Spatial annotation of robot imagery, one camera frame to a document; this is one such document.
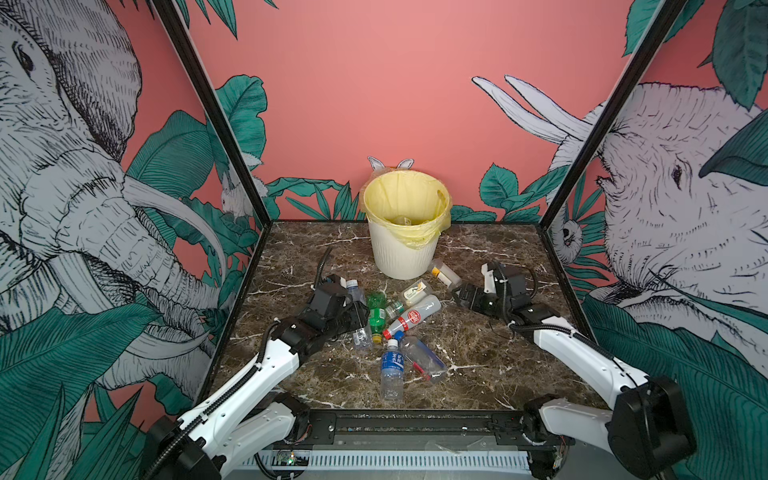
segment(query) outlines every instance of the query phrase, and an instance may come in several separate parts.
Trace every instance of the elephant ear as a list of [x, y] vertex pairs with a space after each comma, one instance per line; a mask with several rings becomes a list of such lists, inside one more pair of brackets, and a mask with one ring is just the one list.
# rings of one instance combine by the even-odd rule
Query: elephant ear
[[105, 0], [0, 0], [48, 57], [94, 139], [120, 159], [134, 131], [141, 70]]

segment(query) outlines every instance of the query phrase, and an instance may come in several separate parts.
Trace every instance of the plastic bottle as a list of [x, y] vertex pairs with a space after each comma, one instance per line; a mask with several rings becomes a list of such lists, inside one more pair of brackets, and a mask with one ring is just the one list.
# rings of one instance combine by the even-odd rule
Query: plastic bottle
[[371, 313], [368, 315], [368, 324], [371, 326], [371, 336], [374, 343], [381, 344], [382, 332], [384, 331], [384, 325], [386, 325], [386, 313], [383, 308], [371, 309]]
[[407, 309], [397, 320], [382, 332], [384, 338], [391, 339], [397, 332], [405, 332], [422, 322], [426, 317], [440, 310], [440, 299], [434, 295]]
[[448, 287], [449, 291], [453, 291], [462, 285], [462, 278], [456, 275], [456, 273], [451, 270], [448, 265], [445, 265], [439, 258], [435, 258], [432, 263], [429, 264], [427, 270], [432, 272], [432, 275], [443, 282], [445, 286]]
[[424, 380], [434, 385], [448, 376], [448, 367], [424, 342], [403, 332], [397, 332], [395, 339], [400, 342], [402, 354], [413, 363], [413, 368], [421, 373]]
[[382, 355], [382, 401], [402, 403], [403, 367], [402, 353], [398, 351], [397, 340], [391, 339], [387, 342], [386, 352]]
[[432, 288], [424, 280], [416, 280], [411, 286], [400, 292], [398, 299], [406, 306], [414, 306], [432, 295]]
[[386, 317], [388, 319], [394, 320], [400, 316], [400, 313], [405, 312], [406, 308], [406, 305], [400, 300], [393, 300], [386, 306], [384, 311], [386, 312]]
[[376, 291], [369, 293], [367, 297], [368, 308], [373, 310], [375, 308], [384, 308], [386, 306], [386, 293], [382, 291]]
[[[353, 302], [366, 301], [366, 294], [362, 291], [362, 288], [357, 286], [357, 280], [346, 281], [346, 291], [352, 295]], [[352, 332], [352, 340], [355, 343], [355, 348], [358, 350], [369, 349], [373, 347], [373, 337], [371, 335], [371, 325], [366, 323], [362, 329]]]

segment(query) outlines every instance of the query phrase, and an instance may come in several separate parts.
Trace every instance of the plastic bag liner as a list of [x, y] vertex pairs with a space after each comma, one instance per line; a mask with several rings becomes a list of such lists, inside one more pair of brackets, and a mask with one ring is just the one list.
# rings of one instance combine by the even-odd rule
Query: plastic bag liner
[[451, 226], [451, 195], [440, 180], [413, 170], [374, 174], [360, 189], [368, 220], [414, 250], [429, 245]]

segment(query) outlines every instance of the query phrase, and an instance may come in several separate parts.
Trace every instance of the green plastic bottle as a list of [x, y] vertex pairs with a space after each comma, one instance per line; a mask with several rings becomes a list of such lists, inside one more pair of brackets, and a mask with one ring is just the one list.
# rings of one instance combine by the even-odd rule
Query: green plastic bottle
[[373, 342], [381, 344], [382, 332], [384, 331], [384, 327], [386, 326], [386, 313], [384, 312], [384, 309], [381, 309], [381, 308], [371, 309], [371, 313], [368, 315], [368, 323], [371, 326], [371, 334], [372, 334]]
[[368, 294], [368, 308], [384, 308], [386, 306], [386, 293], [382, 291], [371, 292]]

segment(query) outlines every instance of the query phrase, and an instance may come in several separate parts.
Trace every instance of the yellow trash bag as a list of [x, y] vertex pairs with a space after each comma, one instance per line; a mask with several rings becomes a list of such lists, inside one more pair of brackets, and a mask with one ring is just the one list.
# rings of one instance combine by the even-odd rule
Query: yellow trash bag
[[401, 280], [423, 274], [440, 232], [451, 226], [445, 185], [422, 172], [391, 170], [369, 180], [360, 196], [377, 267]]

